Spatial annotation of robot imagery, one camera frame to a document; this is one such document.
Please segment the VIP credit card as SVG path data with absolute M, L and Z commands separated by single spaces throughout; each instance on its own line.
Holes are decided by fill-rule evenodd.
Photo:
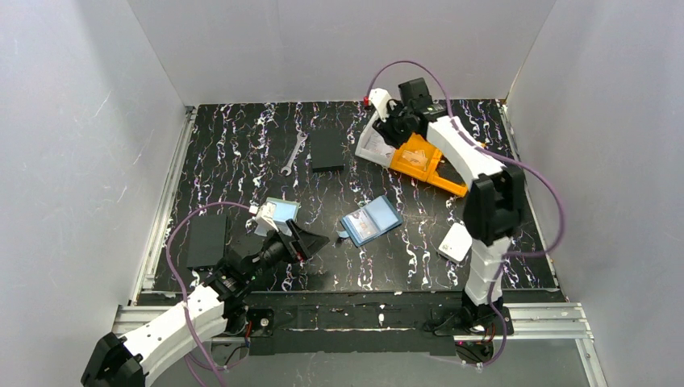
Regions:
M 359 240 L 367 240 L 373 238 L 378 228 L 375 222 L 365 213 L 359 213 L 349 218 L 353 230 L 358 234 Z

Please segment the blue leather card holder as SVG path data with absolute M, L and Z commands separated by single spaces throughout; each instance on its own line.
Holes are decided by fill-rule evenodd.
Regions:
M 387 196 L 375 198 L 340 219 L 341 239 L 350 239 L 357 247 L 392 231 L 402 224 L 402 217 Z

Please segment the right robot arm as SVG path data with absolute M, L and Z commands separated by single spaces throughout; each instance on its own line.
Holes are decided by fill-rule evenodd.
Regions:
M 418 135 L 439 150 L 467 186 L 462 220 L 473 242 L 465 293 L 476 306 L 498 307 L 502 271 L 512 236 L 524 215 L 525 177 L 502 163 L 467 132 L 449 102 L 436 102 L 422 78 L 402 83 L 400 98 L 370 89 L 365 104 L 374 110 L 369 127 L 393 148 Z

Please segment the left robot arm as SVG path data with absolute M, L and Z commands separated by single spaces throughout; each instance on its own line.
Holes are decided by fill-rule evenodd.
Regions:
M 84 386 L 150 386 L 168 367 L 209 339 L 250 324 L 244 299 L 254 281 L 280 263 L 303 264 L 329 244 L 325 235 L 286 221 L 286 232 L 228 235 L 229 222 L 191 231 L 190 256 L 214 258 L 206 280 L 186 300 L 140 327 L 95 345 L 81 376 Z

